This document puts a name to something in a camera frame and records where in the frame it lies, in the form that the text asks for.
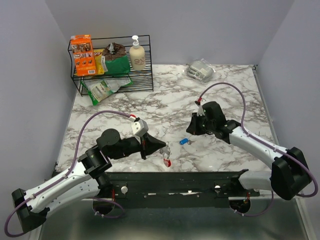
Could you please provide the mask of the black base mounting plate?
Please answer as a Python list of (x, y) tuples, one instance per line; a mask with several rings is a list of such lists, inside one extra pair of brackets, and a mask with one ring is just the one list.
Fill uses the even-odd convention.
[(89, 197), (115, 198), (125, 209), (228, 208), (246, 197), (258, 197), (239, 182), (241, 171), (107, 172), (98, 180), (77, 184), (49, 203), (51, 211)]

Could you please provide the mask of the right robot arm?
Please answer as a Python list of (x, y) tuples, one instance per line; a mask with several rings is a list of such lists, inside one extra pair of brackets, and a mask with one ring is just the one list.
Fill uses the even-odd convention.
[(194, 135), (214, 135), (227, 144), (239, 147), (262, 161), (269, 171), (241, 173), (230, 183), (230, 191), (241, 196), (247, 190), (275, 192), (284, 200), (297, 196), (312, 181), (302, 151), (278, 146), (245, 129), (236, 120), (227, 120), (220, 105), (215, 101), (199, 105), (191, 115), (186, 132)]

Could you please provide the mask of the cream pump soap bottle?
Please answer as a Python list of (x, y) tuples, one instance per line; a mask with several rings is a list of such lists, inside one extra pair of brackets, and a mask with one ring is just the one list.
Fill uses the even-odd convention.
[(133, 35), (132, 40), (132, 47), (129, 49), (131, 66), (136, 71), (142, 71), (146, 67), (145, 49), (140, 45), (137, 35)]

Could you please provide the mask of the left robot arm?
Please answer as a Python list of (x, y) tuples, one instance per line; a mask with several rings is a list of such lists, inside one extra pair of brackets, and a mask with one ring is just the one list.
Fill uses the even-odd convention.
[(22, 233), (41, 226), (54, 211), (77, 200), (99, 196), (111, 191), (106, 170), (111, 160), (140, 153), (142, 159), (166, 147), (147, 130), (134, 128), (132, 137), (121, 138), (113, 128), (105, 130), (96, 145), (74, 158), (71, 166), (44, 183), (28, 190), (18, 188), (11, 194)]

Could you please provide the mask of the blue tagged key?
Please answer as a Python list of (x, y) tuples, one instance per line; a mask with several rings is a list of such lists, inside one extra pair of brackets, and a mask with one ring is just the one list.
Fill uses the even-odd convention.
[(185, 145), (185, 144), (191, 145), (192, 143), (193, 141), (188, 138), (183, 138), (182, 140), (179, 141), (180, 145)]

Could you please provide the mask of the green brown bag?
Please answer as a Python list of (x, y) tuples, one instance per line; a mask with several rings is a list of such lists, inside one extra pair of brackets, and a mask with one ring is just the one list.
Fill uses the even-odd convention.
[(101, 64), (105, 75), (128, 74), (131, 69), (126, 48), (115, 42), (103, 49)]

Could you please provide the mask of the clear plastic wrapped package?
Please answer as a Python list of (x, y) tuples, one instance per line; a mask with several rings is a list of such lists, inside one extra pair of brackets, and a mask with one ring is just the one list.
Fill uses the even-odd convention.
[(187, 64), (186, 74), (202, 83), (213, 79), (216, 70), (205, 59), (197, 59)]

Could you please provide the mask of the yellow snack bag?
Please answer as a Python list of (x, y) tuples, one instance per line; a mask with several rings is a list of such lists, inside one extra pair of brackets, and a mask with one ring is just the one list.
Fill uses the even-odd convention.
[(97, 75), (103, 75), (105, 73), (105, 70), (104, 70), (102, 62), (101, 62), (103, 50), (104, 50), (103, 48), (98, 48), (98, 49), (93, 50)]

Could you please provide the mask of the red handled key organizer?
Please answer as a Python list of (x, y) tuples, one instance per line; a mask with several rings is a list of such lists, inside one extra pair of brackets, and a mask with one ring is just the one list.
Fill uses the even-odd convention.
[(159, 153), (162, 155), (163, 163), (167, 168), (170, 168), (172, 165), (170, 156), (171, 156), (171, 150), (169, 146), (169, 142), (166, 143), (165, 147), (162, 147), (159, 150)]

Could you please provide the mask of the orange product box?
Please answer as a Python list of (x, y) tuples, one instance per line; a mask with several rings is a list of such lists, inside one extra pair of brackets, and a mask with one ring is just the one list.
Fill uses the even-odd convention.
[(97, 74), (92, 39), (89, 34), (73, 35), (70, 38), (75, 73), (78, 77)]

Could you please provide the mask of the green white snack bag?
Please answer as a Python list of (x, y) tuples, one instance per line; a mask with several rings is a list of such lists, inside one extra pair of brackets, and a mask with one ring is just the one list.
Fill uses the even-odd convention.
[(116, 93), (120, 88), (131, 86), (133, 81), (129, 76), (123, 76), (117, 78), (82, 80), (80, 84), (86, 89), (92, 105), (96, 106), (110, 95)]

